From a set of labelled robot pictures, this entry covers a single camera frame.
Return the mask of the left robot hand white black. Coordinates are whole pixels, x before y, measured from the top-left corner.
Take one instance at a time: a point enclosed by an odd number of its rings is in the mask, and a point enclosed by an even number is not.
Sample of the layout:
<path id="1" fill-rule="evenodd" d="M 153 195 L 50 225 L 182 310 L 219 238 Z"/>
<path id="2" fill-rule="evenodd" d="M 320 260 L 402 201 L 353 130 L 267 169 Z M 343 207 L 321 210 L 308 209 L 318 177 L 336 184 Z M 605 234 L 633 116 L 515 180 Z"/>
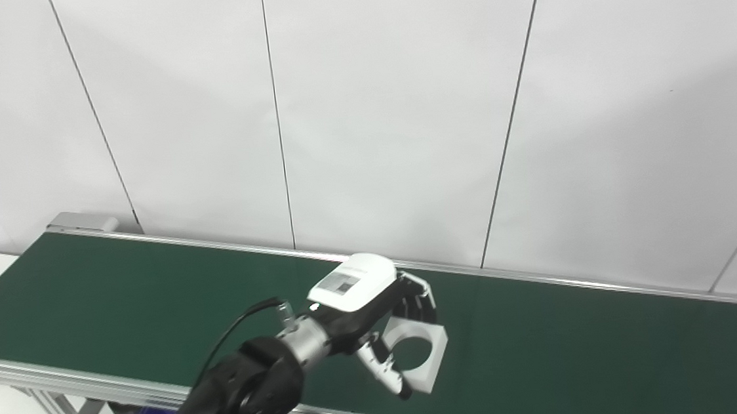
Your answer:
<path id="1" fill-rule="evenodd" d="M 398 270 L 386 257 L 355 253 L 309 290 L 304 314 L 325 334 L 329 356 L 356 355 L 403 400 L 433 392 L 448 333 L 424 278 Z M 402 370 L 392 350 L 408 339 L 427 341 L 431 352 L 417 368 Z"/>

